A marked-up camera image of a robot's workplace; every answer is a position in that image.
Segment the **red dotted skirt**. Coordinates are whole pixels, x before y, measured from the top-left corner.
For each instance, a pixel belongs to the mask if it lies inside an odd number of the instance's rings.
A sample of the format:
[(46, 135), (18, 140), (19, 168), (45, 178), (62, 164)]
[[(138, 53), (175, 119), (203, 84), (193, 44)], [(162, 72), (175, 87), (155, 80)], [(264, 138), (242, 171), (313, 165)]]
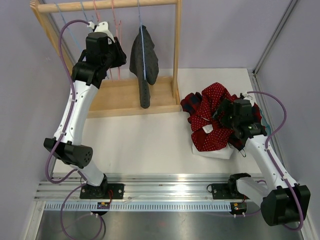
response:
[(227, 146), (234, 131), (224, 127), (213, 115), (224, 99), (233, 102), (238, 97), (231, 95), (219, 82), (205, 88), (201, 96), (201, 103), (190, 119), (191, 140), (199, 152), (221, 150)]

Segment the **red plaid skirt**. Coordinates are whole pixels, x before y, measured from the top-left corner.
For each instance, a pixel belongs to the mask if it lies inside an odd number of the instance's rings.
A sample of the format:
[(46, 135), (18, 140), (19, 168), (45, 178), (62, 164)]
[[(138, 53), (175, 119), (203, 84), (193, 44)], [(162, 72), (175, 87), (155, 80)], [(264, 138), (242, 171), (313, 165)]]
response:
[(195, 148), (200, 152), (218, 151), (231, 144), (241, 151), (245, 145), (230, 129), (222, 127), (215, 120), (207, 121), (196, 116), (201, 103), (202, 95), (199, 92), (188, 94), (180, 103), (182, 110), (189, 113), (187, 121), (191, 126), (191, 140)]

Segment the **white skirt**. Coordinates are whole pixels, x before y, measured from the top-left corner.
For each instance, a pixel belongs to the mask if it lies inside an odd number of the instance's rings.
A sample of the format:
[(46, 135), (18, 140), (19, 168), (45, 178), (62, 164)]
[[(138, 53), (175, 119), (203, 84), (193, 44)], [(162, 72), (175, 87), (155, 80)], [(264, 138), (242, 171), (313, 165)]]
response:
[(230, 131), (224, 128), (214, 129), (205, 125), (191, 134), (192, 153), (194, 155), (228, 160), (234, 152), (229, 144)]

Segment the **pink wire hanger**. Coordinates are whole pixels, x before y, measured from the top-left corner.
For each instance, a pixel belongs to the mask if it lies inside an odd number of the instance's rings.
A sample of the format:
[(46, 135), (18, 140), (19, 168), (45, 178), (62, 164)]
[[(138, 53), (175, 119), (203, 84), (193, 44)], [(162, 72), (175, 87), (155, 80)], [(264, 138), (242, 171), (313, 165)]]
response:
[(101, 22), (101, 15), (100, 15), (100, 12), (99, 12), (99, 10), (97, 8), (96, 1), (92, 0), (92, 2), (93, 2), (94, 12), (95, 12), (95, 15), (96, 15), (96, 18), (97, 18), (97, 22), (100, 23)]
[(119, 41), (119, 43), (122, 43), (122, 21), (117, 21), (116, 12), (115, 12), (115, 1), (111, 0), (111, 9), (112, 9), (112, 15), (113, 15), (113, 21), (115, 26), (115, 35)]

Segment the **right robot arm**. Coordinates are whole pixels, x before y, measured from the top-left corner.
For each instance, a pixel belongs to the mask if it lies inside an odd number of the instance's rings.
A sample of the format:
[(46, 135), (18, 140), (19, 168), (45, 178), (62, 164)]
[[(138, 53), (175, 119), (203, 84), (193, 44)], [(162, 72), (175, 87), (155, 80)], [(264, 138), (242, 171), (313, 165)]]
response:
[(269, 144), (263, 125), (256, 122), (247, 99), (224, 99), (212, 118), (233, 130), (245, 150), (256, 161), (265, 181), (257, 183), (247, 173), (230, 176), (227, 193), (232, 198), (248, 197), (259, 208), (269, 226), (298, 222), (303, 224), (311, 198), (306, 185), (290, 176)]

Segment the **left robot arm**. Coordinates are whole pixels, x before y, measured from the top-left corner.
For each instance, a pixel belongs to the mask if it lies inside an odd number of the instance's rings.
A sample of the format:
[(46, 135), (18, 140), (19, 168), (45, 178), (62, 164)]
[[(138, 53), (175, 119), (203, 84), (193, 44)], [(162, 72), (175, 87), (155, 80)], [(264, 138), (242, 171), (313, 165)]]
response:
[(118, 39), (109, 33), (89, 33), (85, 46), (72, 68), (70, 95), (61, 126), (52, 138), (44, 140), (43, 146), (56, 159), (79, 172), (85, 181), (81, 199), (102, 199), (110, 192), (108, 179), (93, 162), (93, 149), (82, 144), (83, 129), (107, 71), (124, 65), (126, 55)]

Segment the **grey dotted skirt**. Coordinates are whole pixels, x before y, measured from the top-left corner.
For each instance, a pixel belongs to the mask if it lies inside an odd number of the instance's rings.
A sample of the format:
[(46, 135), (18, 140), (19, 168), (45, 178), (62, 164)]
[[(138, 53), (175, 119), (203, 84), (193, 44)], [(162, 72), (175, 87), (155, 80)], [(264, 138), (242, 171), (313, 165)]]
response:
[(159, 59), (155, 52), (155, 44), (145, 25), (141, 26), (133, 41), (129, 70), (138, 80), (140, 107), (147, 109), (151, 105), (149, 86), (156, 83), (159, 74)]

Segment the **teal plastic bin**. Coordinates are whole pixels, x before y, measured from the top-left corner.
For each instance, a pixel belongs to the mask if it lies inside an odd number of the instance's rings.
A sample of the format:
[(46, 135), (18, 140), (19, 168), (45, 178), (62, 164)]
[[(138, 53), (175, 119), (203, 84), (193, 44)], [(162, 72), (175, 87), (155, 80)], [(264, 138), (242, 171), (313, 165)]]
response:
[(259, 110), (259, 113), (261, 116), (261, 124), (265, 127), (265, 131), (266, 131), (267, 135), (270, 136), (272, 133), (271, 126), (267, 122), (267, 119), (265, 118), (263, 111), (261, 109)]

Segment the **wooden clothes rack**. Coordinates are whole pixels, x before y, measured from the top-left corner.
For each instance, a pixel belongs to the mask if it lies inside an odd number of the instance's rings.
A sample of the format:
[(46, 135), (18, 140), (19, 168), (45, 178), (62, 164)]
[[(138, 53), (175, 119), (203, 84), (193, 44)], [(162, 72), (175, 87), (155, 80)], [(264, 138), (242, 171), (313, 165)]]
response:
[(119, 117), (147, 114), (179, 112), (180, 95), (178, 90), (178, 66), (180, 53), (181, 1), (179, 0), (102, 0), (98, 2), (66, 2), (58, 5), (43, 3), (41, 0), (30, 1), (30, 8), (42, 26), (55, 50), (58, 50), (58, 31), (54, 28), (48, 14), (79, 12), (81, 10), (103, 10), (133, 8), (137, 6), (175, 5), (174, 58), (171, 76), (160, 76), (150, 87), (150, 107), (143, 109), (139, 103), (138, 80), (105, 80), (94, 98), (88, 118)]

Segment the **aluminium frame post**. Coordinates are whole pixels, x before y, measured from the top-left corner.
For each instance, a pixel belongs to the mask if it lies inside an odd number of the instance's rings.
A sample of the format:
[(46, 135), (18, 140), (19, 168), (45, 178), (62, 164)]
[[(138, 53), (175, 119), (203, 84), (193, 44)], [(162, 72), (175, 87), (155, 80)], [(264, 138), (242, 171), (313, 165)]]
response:
[(277, 39), (279, 38), (280, 34), (282, 33), (283, 29), (285, 28), (289, 18), (291, 17), (292, 13), (294, 12), (295, 8), (297, 7), (299, 0), (290, 0), (288, 6), (286, 7), (284, 13), (282, 14), (275, 30), (273, 31), (270, 39), (267, 42), (261, 56), (259, 57), (255, 67), (252, 70), (252, 74), (256, 77), (262, 68), (265, 60), (267, 59), (269, 53), (271, 52), (273, 46), (275, 45)]

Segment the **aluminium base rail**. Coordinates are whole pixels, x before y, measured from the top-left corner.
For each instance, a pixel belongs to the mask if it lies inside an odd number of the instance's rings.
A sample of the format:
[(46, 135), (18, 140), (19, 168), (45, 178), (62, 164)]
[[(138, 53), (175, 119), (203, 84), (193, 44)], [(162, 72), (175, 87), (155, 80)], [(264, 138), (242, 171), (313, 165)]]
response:
[[(111, 184), (124, 185), (124, 202), (208, 202), (212, 194), (207, 187), (213, 183), (226, 183), (230, 175), (224, 173), (199, 174), (120, 174), (108, 173)], [(62, 183), (47, 180), (39, 182), (35, 201), (62, 201), (84, 180), (77, 173)]]

